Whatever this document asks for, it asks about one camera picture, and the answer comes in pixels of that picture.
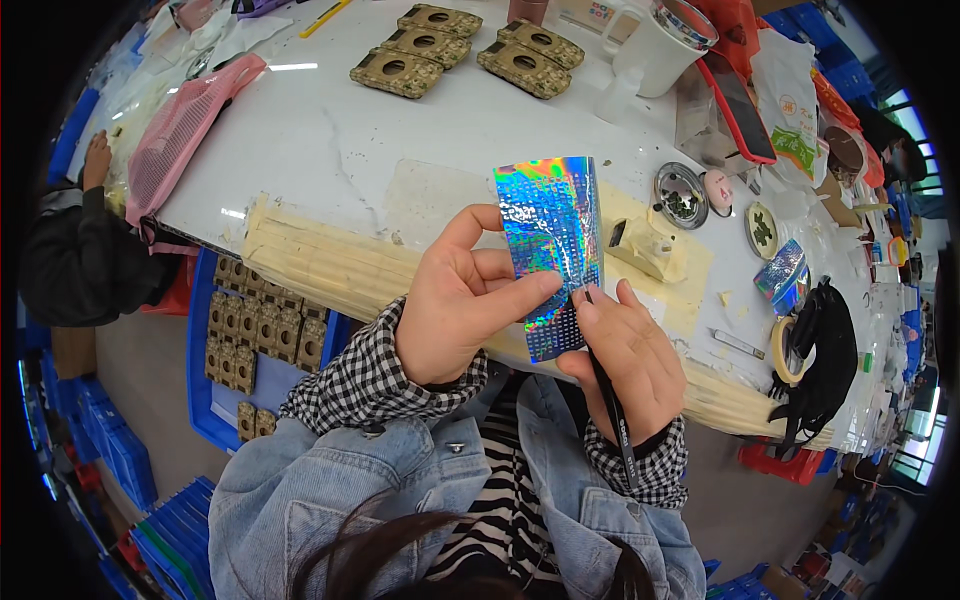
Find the hand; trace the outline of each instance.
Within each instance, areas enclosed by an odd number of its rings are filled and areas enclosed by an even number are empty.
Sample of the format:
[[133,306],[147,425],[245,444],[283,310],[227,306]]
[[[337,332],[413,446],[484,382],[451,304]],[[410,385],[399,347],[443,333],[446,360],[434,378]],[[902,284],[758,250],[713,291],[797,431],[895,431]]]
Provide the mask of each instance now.
[[90,139],[86,147],[86,164],[84,165],[84,192],[99,187],[107,180],[107,170],[110,168],[110,146],[107,145],[107,132],[99,130]]
[[[619,304],[596,285],[588,288],[594,304],[587,302],[583,289],[573,293],[577,324],[623,404],[631,443],[643,444],[683,410],[684,369],[670,339],[626,279],[616,284]],[[564,352],[557,367],[577,378],[597,429],[618,444],[587,352]]]
[[484,229],[503,230],[499,207],[471,204],[420,259],[396,326],[396,355],[418,385],[459,379],[484,342],[563,285],[556,271],[514,279],[509,251],[471,250]]

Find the jacket button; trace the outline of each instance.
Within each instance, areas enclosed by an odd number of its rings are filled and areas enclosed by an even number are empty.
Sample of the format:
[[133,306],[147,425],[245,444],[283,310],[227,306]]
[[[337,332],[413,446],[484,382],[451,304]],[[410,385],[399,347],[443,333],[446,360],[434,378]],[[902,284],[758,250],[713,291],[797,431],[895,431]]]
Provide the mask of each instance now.
[[387,431],[387,428],[381,425],[380,423],[372,423],[370,425],[364,425],[360,428],[360,431],[363,432],[363,436],[368,440],[374,438],[379,438]]

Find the pink mesh bag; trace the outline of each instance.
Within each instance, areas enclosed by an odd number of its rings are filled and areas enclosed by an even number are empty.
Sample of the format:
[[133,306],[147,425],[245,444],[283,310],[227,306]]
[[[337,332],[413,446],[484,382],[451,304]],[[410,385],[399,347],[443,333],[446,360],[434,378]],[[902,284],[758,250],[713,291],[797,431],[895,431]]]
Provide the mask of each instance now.
[[197,253],[193,247],[156,242],[154,215],[220,111],[266,66],[256,54],[247,54],[215,73],[185,82],[150,121],[127,163],[127,222],[139,230],[150,253]]

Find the red phone case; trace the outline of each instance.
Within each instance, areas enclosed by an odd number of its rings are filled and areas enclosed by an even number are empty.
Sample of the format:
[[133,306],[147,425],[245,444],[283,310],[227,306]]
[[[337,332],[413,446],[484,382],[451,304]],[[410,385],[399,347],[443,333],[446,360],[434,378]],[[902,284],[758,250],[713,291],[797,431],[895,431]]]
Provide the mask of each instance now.
[[[722,54],[717,53],[717,56],[723,57],[724,60],[727,60],[727,58],[724,57]],[[733,118],[733,111],[730,110],[730,105],[727,104],[727,98],[724,97],[723,92],[720,90],[720,85],[717,83],[716,79],[713,78],[713,73],[710,72],[709,67],[707,67],[707,64],[704,62],[703,59],[697,59],[696,64],[697,64],[697,68],[700,69],[700,74],[704,76],[705,80],[707,80],[707,85],[713,88],[713,97],[717,99],[717,105],[720,107],[720,111],[723,113],[724,118],[727,119],[727,125],[728,127],[730,127],[730,133],[733,135],[733,141],[736,142],[736,149],[740,151],[740,154],[742,154],[743,157],[746,158],[747,160],[750,160],[751,162],[755,162],[756,164],[776,163],[777,162],[776,158],[768,158],[767,156],[757,156],[752,152],[750,152],[750,149],[747,148],[747,140],[743,137],[743,132],[740,131],[740,125]],[[744,85],[742,81],[740,82],[740,84],[743,85],[744,95],[749,97],[749,94],[747,94],[747,86]],[[764,127],[763,121],[760,119],[759,112],[756,112],[756,107],[754,107],[752,104],[751,104],[751,107],[753,107],[754,112],[756,113],[757,122],[763,128],[763,133],[764,135],[766,135],[767,143],[770,144],[770,134],[767,132],[767,128]],[[770,154],[773,156],[777,155],[777,153],[774,151],[773,144],[770,144]]]

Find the black bag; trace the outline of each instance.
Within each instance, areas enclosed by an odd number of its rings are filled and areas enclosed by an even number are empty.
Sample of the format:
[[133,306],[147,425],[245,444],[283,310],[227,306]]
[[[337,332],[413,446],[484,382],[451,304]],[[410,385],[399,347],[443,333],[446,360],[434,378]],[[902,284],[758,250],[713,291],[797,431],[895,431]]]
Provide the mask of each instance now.
[[[782,458],[787,449],[802,446],[820,433],[843,406],[856,375],[856,337],[850,310],[828,278],[807,295],[795,330],[802,327],[807,329],[802,346],[809,351],[812,337],[817,355],[797,387],[785,388],[788,402],[770,413],[768,421],[787,419],[783,442],[777,448],[778,458]],[[775,389],[785,385],[776,373],[774,380]],[[797,443],[797,434],[801,431],[807,437]]]

